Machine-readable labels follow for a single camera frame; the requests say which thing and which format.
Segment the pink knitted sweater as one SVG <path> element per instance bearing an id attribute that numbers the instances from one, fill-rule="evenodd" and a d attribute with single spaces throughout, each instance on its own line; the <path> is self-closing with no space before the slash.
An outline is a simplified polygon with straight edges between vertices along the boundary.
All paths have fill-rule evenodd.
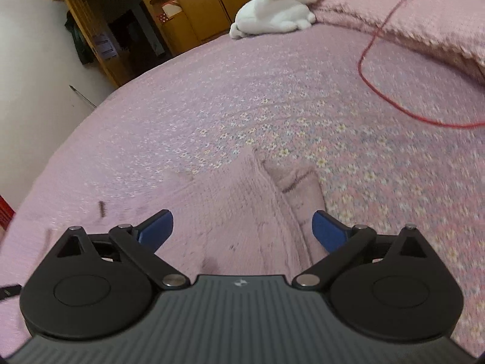
<path id="1" fill-rule="evenodd" d="M 109 186 L 74 222 L 101 233 L 166 209 L 173 233 L 156 255 L 189 278 L 292 278 L 326 255 L 312 233 L 313 214 L 325 207 L 313 164 L 278 165 L 245 148 L 232 162 L 195 176 L 165 170 L 154 181 Z"/>

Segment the yellow wooden wardrobe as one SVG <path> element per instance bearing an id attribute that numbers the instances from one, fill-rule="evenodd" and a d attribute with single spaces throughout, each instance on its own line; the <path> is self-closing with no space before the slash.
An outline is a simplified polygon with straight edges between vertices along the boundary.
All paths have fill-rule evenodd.
<path id="1" fill-rule="evenodd" d="M 226 33 L 249 0 L 63 0 L 116 86 Z"/>

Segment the white orange plush toy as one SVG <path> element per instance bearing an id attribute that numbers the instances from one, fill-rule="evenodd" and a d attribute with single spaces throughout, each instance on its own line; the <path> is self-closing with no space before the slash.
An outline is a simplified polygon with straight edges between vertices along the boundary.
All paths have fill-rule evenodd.
<path id="1" fill-rule="evenodd" d="M 318 0 L 250 0 L 237 12 L 229 29 L 231 39 L 307 30 L 316 23 L 310 6 Z"/>

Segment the dark hanging garment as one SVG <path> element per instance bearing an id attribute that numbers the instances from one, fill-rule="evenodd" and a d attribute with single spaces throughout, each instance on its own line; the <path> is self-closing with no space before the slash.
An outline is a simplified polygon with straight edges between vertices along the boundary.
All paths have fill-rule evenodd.
<path id="1" fill-rule="evenodd" d="M 95 55 L 87 43 L 78 24 L 70 11 L 67 12 L 65 28 L 71 34 L 75 46 L 75 51 L 82 65 L 92 64 L 95 61 Z"/>

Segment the pink folded blanket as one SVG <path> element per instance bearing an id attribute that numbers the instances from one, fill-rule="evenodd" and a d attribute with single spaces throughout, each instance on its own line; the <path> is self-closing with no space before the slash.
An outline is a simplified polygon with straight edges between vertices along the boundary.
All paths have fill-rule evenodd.
<path id="1" fill-rule="evenodd" d="M 484 82 L 484 0 L 319 0 L 318 22 L 382 37 Z"/>

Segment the pink floral bedspread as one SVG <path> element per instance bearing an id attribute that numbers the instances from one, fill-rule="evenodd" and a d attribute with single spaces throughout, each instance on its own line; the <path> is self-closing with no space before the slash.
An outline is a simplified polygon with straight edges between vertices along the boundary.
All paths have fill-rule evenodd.
<path id="1" fill-rule="evenodd" d="M 368 35 L 318 24 L 223 36 L 107 98 L 63 143 L 1 245 L 1 282 L 24 284 L 87 201 L 160 171 L 191 176 L 253 148 L 315 166 L 326 208 L 394 234 L 418 226 L 459 282 L 455 340 L 484 349 L 484 87 Z"/>

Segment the red wooden chair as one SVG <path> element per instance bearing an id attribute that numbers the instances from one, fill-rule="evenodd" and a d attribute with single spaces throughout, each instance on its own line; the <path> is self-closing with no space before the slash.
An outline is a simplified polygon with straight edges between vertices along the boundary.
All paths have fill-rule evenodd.
<path id="1" fill-rule="evenodd" d="M 7 231 L 11 224 L 16 212 L 12 207 L 0 196 L 0 226 L 3 230 Z"/>

